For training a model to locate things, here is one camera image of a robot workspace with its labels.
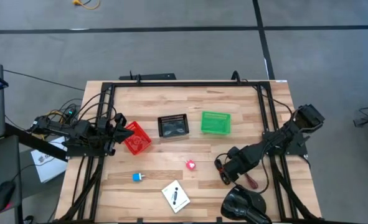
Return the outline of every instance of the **concrete floor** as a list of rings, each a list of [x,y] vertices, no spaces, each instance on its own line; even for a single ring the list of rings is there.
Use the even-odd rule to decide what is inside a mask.
[[[260,1],[265,26],[368,25],[368,0]],[[250,0],[102,0],[87,11],[71,1],[0,0],[0,29],[255,26]],[[368,223],[368,126],[352,120],[368,106],[368,30],[268,31],[276,79],[289,82],[296,106],[325,116],[308,141],[323,217]],[[257,31],[124,34],[0,34],[5,69],[85,87],[133,73],[174,72],[179,79],[266,79]],[[82,92],[4,74],[6,114],[27,127],[39,114]],[[45,222],[60,189],[24,200],[24,215]],[[0,215],[12,223],[13,212]]]

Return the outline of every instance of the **yellow cable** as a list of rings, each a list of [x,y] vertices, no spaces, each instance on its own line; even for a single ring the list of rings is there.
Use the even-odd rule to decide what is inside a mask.
[[[81,0],[73,0],[73,4],[75,4],[75,5],[79,5],[79,6],[83,6],[85,9],[88,9],[88,10],[94,10],[94,9],[96,9],[96,8],[98,8],[98,7],[99,7],[99,5],[101,4],[101,0],[98,0],[97,5],[96,5],[96,6],[94,6],[94,7],[87,7],[86,5],[84,5],[84,4],[81,2]]]

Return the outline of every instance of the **black metal frame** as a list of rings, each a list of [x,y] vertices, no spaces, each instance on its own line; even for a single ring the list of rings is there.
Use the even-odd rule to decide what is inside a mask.
[[[269,127],[268,127],[268,118],[267,118],[267,112],[265,109],[265,104],[264,104],[264,99],[263,99],[263,89],[266,91],[266,96],[268,99],[268,105],[270,107],[270,111],[271,111],[271,117],[272,117],[272,123],[273,123],[273,127],[274,130],[277,130],[278,127],[278,119],[276,117],[276,111],[275,111],[275,105],[273,102],[273,97],[272,97],[272,92],[271,92],[271,86],[270,86],[270,82],[268,81],[260,81],[260,82],[243,82],[240,79],[239,74],[235,71],[234,74],[232,75],[232,80],[235,80],[236,82],[233,81],[227,81],[227,82],[185,82],[185,81],[180,81],[180,82],[160,82],[160,81],[153,81],[153,82],[144,82],[141,81],[141,79],[137,79],[136,82],[124,82],[124,83],[102,83],[101,86],[101,95],[100,95],[100,103],[105,102],[105,96],[106,96],[106,92],[110,91],[110,97],[109,97],[109,104],[108,104],[108,108],[107,108],[107,116],[110,117],[111,116],[111,112],[112,112],[112,106],[114,106],[114,102],[113,99],[115,97],[115,89],[118,87],[136,87],[136,86],[146,86],[146,87],[157,87],[157,86],[249,86],[249,87],[255,87],[257,90],[257,95],[258,95],[258,102],[260,105],[260,111],[261,111],[261,117],[262,117],[262,121],[263,121],[263,127],[264,127],[264,132],[263,134],[267,133],[270,131]],[[98,111],[97,111],[97,115],[100,116],[103,113],[103,104],[100,104],[98,106]],[[291,187],[291,182],[290,182],[290,176],[289,176],[289,170],[288,170],[288,166],[287,166],[287,161],[286,161],[286,157],[285,155],[280,155],[280,161],[281,161],[281,166],[282,166],[282,170],[283,170],[283,174],[280,173],[280,171],[278,170],[278,166],[276,164],[276,159],[275,159],[275,155],[269,155],[270,158],[270,162],[271,162],[271,169],[273,172],[273,181],[274,181],[274,188],[275,188],[275,194],[276,194],[276,201],[278,203],[278,210],[279,210],[279,214],[280,214],[280,219],[281,221],[284,221],[287,219],[286,214],[285,214],[285,207],[283,204],[283,197],[282,197],[282,193],[281,193],[281,188],[280,188],[280,181],[284,181],[283,184],[287,184],[288,187]],[[93,167],[93,161],[94,158],[93,157],[89,157],[88,158],[88,163],[87,163],[87,170],[85,173],[85,178],[84,178],[84,185],[88,184],[88,181],[90,179],[91,176],[91,170]],[[98,159],[98,164],[103,164],[104,161],[104,157],[100,157]],[[91,204],[91,209],[90,209],[90,217],[89,220],[95,220],[95,215],[97,212],[97,205],[98,205],[98,196],[99,196],[99,190],[100,190],[100,179],[95,183],[94,185],[94,194],[92,197],[92,204]],[[296,206],[295,203],[293,203],[292,200],[289,200],[290,202],[290,210],[291,210],[291,218],[298,218],[297,215],[297,210],[296,210]],[[78,220],[83,219],[83,214],[84,214],[84,208],[85,208],[85,200],[84,202],[81,204],[80,208],[79,208],[79,213],[78,213]]]

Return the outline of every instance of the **computer mouse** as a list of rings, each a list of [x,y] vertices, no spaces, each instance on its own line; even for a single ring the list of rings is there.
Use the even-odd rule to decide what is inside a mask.
[[[12,194],[15,190],[14,181],[5,181],[0,184],[0,211],[4,210],[9,201],[11,200]]]

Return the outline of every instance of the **wooden table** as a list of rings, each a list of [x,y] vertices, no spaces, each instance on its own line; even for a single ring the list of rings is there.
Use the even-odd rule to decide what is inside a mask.
[[[99,81],[87,82],[83,102],[99,93],[101,84]],[[274,99],[293,108],[287,82],[271,81],[271,88]],[[124,144],[115,145],[115,156],[107,157],[103,167],[96,222],[136,222],[139,217],[144,218],[144,222],[214,222],[216,217],[221,217],[221,203],[233,185],[226,186],[222,183],[214,167],[214,159],[232,146],[242,148],[261,141],[263,123],[257,92],[249,86],[118,87],[114,100],[117,111],[123,113],[128,122],[137,121],[153,143],[137,156],[132,155]],[[98,98],[93,100],[93,103],[98,102]],[[267,113],[270,114],[266,99],[265,103]],[[289,119],[290,114],[285,107],[277,104],[275,106],[281,126]],[[203,134],[200,129],[202,111],[230,113],[231,134]],[[96,116],[96,112],[94,107],[85,118]],[[158,135],[157,117],[182,113],[187,114],[190,133],[178,139],[161,139]],[[189,171],[185,167],[184,161],[189,159],[196,163],[196,170]],[[71,206],[80,160],[81,158],[74,158],[68,162],[55,216],[57,218]],[[287,161],[294,191],[313,214],[320,216],[307,163],[298,156],[287,156]],[[267,215],[277,221],[278,205],[268,158],[265,158],[265,165],[270,186],[262,196],[267,203]],[[131,175],[136,172],[146,175],[140,183],[131,180]],[[82,189],[84,173],[85,165],[77,195]],[[258,182],[258,190],[264,188],[266,178],[261,164],[248,174]],[[161,189],[173,180],[179,181],[191,200],[177,214],[172,211],[161,193]],[[244,177],[238,183],[250,188]],[[289,217],[286,193],[283,189],[282,191],[286,216]],[[90,195],[87,200],[85,217],[89,214],[91,198]]]

